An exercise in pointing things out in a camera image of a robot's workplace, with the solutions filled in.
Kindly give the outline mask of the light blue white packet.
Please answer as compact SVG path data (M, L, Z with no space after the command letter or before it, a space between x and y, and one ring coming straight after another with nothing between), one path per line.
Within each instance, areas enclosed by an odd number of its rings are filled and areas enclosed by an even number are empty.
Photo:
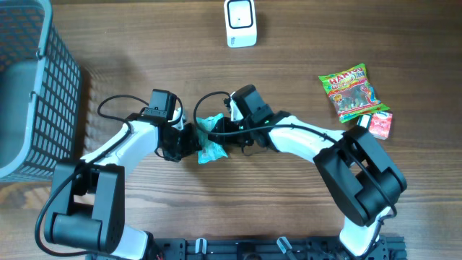
M197 118L197 123L203 129L211 131L218 120L223 117L223 114L219 113L216 116L210 116L208 118ZM197 134L199 137L199 144L201 145L201 150L198 151L198 164L206 164L211 161L216 161L219 158L227 157L227 153L222 145L210 141L208 135L200 130L197 131Z

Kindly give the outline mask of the small orange white packet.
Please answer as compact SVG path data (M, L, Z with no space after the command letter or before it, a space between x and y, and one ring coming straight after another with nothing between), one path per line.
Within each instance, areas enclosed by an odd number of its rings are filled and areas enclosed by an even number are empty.
M379 111L372 114L369 132L378 139L385 140L388 138L391 130L393 114L385 111Z

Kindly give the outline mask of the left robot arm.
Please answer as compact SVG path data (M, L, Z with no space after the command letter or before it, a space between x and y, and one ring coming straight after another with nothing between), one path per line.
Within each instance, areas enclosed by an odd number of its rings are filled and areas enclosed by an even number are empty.
M139 113L122 119L122 129L79 160L62 160L53 173L51 195L38 215L35 242L60 257L48 243L75 248L74 256L114 259L163 259L151 233L125 220L125 181L149 154L178 163L199 143L183 117L178 96L153 90Z

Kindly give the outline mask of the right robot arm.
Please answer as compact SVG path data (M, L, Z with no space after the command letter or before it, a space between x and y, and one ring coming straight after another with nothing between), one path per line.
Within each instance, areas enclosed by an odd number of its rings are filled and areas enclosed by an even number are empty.
M407 182L376 138L364 127L328 130L304 123L286 111L274 112L252 84L227 95L230 116L208 134L217 144L257 144L314 164L344 214L339 234L344 253L364 259L379 242L385 220L397 215L396 202Z

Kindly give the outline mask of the green candy bag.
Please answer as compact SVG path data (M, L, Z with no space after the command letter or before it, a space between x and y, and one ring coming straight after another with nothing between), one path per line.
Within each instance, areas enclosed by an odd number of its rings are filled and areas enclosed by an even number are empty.
M318 78L341 123L361 115L390 109L377 99L375 89L367 77L365 64Z

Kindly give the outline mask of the green white boxed item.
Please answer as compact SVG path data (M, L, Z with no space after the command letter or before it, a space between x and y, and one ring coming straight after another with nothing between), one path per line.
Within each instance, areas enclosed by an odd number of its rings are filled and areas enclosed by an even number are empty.
M358 119L357 125L364 127L366 129L369 129L371 122L372 122L371 114L361 115Z

